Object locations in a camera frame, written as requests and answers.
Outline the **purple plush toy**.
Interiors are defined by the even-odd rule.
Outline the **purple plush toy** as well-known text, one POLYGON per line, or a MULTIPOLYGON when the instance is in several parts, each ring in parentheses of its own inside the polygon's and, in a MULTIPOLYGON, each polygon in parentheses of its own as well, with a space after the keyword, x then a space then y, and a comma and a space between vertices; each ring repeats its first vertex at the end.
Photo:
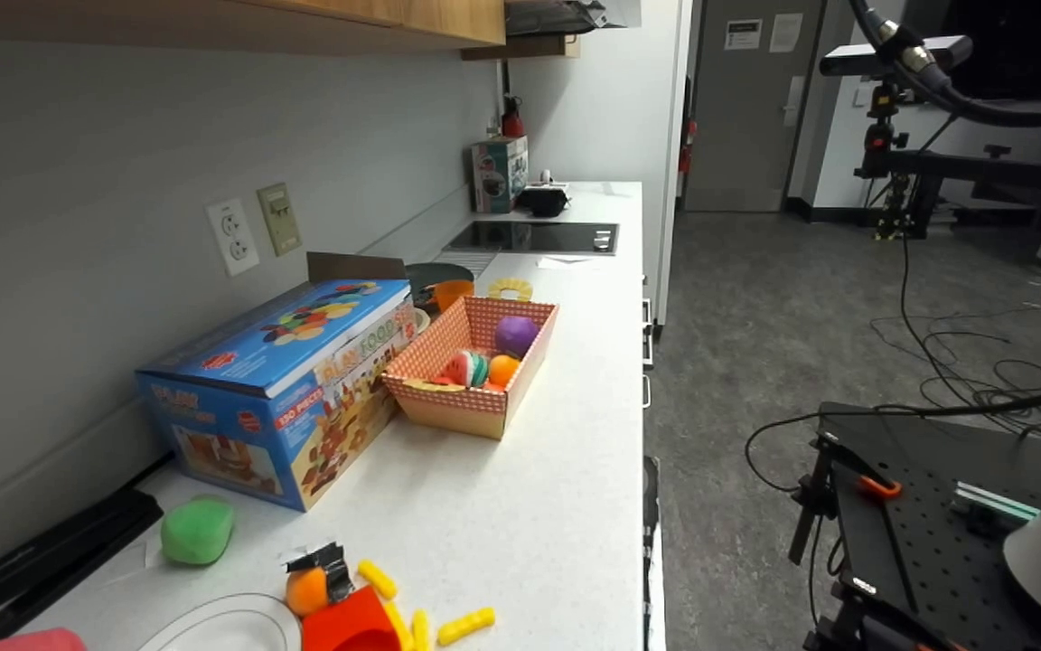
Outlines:
POLYGON ((538 323, 536 319, 504 319, 497 331, 494 331, 494 352, 525 358, 529 347, 536 344, 536 338, 538 338, 538 323))

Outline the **striped watermelon plush toy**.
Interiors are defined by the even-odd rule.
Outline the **striped watermelon plush toy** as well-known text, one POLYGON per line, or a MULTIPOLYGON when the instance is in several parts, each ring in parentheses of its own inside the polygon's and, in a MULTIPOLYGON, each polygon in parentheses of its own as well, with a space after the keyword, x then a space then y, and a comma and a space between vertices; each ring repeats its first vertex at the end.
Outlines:
POLYGON ((487 384, 487 356, 485 352, 454 352, 441 369, 448 384, 485 388, 487 384))

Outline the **red checkered toy basket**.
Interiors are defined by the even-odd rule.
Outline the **red checkered toy basket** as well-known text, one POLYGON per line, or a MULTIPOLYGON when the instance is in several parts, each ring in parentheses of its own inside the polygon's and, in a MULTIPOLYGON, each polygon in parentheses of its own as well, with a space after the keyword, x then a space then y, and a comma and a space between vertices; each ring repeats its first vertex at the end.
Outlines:
POLYGON ((383 388, 417 425, 504 438, 553 326, 553 305, 463 297, 383 369, 383 388))

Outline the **wooden overhead cabinet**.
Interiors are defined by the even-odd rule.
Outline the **wooden overhead cabinet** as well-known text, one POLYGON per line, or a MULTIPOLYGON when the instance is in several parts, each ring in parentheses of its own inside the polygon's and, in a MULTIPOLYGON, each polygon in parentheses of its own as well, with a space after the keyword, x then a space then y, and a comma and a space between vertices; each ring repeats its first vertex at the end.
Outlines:
POLYGON ((383 54, 505 44, 504 0, 0 0, 0 41, 383 54))

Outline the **black induction cooktop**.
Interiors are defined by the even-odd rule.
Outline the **black induction cooktop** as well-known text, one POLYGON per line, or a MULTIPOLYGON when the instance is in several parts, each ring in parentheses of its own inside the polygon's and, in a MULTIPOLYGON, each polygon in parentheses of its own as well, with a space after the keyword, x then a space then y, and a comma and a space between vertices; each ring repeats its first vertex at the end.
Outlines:
POLYGON ((576 221, 475 221, 452 238, 452 249, 494 249, 494 255, 614 255, 614 226, 576 221))

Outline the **black kettle pot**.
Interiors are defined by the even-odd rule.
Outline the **black kettle pot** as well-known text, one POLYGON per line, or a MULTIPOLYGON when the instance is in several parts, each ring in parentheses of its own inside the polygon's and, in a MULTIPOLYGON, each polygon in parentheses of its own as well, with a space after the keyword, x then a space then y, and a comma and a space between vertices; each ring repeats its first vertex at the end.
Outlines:
POLYGON ((561 185, 531 185, 517 196, 517 209, 529 216, 561 216, 566 191, 561 185))

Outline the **blue toy food box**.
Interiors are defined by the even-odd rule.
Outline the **blue toy food box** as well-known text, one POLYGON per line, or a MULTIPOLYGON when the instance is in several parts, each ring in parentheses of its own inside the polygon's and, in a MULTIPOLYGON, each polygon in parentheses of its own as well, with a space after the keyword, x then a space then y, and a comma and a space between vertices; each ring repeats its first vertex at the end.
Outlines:
POLYGON ((397 415, 378 372, 417 341, 403 279, 310 284, 137 372, 201 480, 310 511, 397 415))

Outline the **yellow toy fry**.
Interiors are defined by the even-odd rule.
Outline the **yellow toy fry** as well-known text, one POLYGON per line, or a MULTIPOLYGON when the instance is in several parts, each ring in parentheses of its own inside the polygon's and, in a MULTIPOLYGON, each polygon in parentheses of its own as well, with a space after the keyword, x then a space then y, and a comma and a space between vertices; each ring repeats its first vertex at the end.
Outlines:
POLYGON ((459 639, 467 639, 467 636, 475 636, 475 634, 482 634, 482 631, 490 631, 494 620, 497 620, 494 607, 467 613, 467 614, 459 614, 459 620, 452 620, 452 621, 443 621, 443 626, 436 631, 436 643, 441 643, 441 646, 459 643, 459 639))

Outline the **red toy fries holder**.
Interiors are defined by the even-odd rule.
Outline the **red toy fries holder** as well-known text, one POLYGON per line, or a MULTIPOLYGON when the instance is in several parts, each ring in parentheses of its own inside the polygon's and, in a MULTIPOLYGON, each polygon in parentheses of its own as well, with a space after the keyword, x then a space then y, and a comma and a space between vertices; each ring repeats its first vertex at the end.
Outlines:
POLYGON ((300 621, 300 651, 403 651, 387 604, 359 590, 300 621))

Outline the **white plate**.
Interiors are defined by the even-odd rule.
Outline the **white plate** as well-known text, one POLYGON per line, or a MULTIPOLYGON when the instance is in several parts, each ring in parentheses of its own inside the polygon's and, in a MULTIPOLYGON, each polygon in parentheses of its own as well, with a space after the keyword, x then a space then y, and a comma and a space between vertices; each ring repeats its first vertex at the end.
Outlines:
POLYGON ((300 621, 275 598, 222 598, 161 626, 141 651, 300 651, 300 621))

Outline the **black perforated robot table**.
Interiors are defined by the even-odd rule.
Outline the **black perforated robot table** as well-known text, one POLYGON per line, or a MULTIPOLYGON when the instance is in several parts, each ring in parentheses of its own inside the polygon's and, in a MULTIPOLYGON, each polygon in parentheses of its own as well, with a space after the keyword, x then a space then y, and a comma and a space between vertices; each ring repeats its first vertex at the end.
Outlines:
POLYGON ((822 404, 788 557, 840 526, 805 651, 1041 651, 1041 433, 822 404))

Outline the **pink cloth corner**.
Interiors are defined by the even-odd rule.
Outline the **pink cloth corner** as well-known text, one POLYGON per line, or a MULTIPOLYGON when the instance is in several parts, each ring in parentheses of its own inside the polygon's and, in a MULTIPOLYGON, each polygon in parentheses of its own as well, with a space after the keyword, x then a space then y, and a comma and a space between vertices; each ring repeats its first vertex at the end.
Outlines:
POLYGON ((87 639, 73 631, 35 631, 2 636, 0 651, 87 651, 87 639))

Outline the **black stapler tray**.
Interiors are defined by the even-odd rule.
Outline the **black stapler tray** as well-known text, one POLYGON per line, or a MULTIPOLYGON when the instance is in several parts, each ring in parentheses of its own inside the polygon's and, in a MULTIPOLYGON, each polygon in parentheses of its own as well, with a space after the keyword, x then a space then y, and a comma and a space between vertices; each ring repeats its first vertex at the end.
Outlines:
POLYGON ((161 519, 147 493, 123 488, 0 557, 0 639, 161 519))

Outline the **beige wall switch plate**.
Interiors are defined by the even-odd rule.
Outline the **beige wall switch plate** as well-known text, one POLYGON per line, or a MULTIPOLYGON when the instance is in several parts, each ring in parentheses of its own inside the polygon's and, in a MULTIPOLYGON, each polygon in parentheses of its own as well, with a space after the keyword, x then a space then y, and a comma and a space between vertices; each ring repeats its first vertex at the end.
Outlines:
POLYGON ((291 214, 291 198, 284 185, 264 185, 255 191, 269 234, 270 234, 270 249, 275 255, 291 255, 300 246, 300 226, 291 214))

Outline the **white wall outlet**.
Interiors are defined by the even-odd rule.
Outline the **white wall outlet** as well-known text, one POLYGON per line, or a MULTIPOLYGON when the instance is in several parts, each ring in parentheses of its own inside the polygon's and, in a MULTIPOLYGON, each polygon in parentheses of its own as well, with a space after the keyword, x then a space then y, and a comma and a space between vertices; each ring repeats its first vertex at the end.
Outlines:
POLYGON ((260 265, 260 249, 255 249, 244 205, 238 198, 213 203, 207 209, 207 221, 213 228, 213 238, 218 238, 218 249, 222 249, 229 274, 242 274, 242 271, 253 271, 260 265))

